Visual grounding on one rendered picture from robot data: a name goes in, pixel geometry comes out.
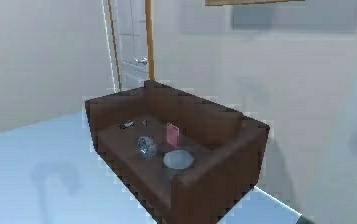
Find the brown leather sofa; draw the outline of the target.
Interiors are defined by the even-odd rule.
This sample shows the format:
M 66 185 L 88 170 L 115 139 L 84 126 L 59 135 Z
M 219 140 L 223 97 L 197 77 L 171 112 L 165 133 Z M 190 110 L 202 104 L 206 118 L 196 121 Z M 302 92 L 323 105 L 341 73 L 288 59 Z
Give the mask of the brown leather sofa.
M 96 152 L 158 224 L 217 224 L 258 182 L 270 127 L 237 110 L 152 80 L 85 110 Z M 134 126 L 120 129 L 126 121 Z M 166 141 L 168 123 L 179 128 L 177 147 Z M 140 154 L 141 136 L 154 139 L 154 157 Z M 166 167 L 173 150 L 194 162 Z

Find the wooden framed wall picture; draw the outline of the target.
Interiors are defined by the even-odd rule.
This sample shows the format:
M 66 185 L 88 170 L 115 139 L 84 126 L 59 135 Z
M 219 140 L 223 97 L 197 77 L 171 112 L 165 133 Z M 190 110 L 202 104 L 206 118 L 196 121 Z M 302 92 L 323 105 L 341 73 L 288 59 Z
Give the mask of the wooden framed wall picture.
M 282 2 L 299 2 L 306 0 L 205 0 L 205 6 L 224 6 L 224 5 L 249 5 L 249 4 L 269 4 Z

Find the pink book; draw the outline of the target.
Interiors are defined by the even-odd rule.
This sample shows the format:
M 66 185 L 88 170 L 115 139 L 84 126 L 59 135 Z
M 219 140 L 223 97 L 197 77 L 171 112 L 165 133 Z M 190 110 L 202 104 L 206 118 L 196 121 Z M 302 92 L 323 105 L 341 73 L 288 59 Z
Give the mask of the pink book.
M 168 123 L 166 126 L 166 141 L 173 147 L 177 147 L 179 144 L 179 128 L 175 125 Z

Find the white bowl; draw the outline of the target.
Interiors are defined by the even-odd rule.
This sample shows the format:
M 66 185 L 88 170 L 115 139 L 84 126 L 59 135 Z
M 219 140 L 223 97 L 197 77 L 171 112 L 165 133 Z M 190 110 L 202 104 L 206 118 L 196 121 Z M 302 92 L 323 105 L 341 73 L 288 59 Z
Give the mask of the white bowl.
M 173 150 L 166 153 L 163 157 L 164 165 L 175 170 L 186 169 L 190 167 L 193 162 L 193 156 L 185 150 Z

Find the white room door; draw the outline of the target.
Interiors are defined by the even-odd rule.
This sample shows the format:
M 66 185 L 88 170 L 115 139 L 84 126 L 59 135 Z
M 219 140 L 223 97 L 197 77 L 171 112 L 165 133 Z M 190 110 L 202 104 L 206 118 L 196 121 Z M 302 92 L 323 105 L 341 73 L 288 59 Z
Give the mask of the white room door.
M 117 91 L 141 87 L 150 78 L 152 58 L 149 55 L 146 8 L 149 2 L 102 0 Z M 147 58 L 148 64 L 138 64 L 134 58 Z

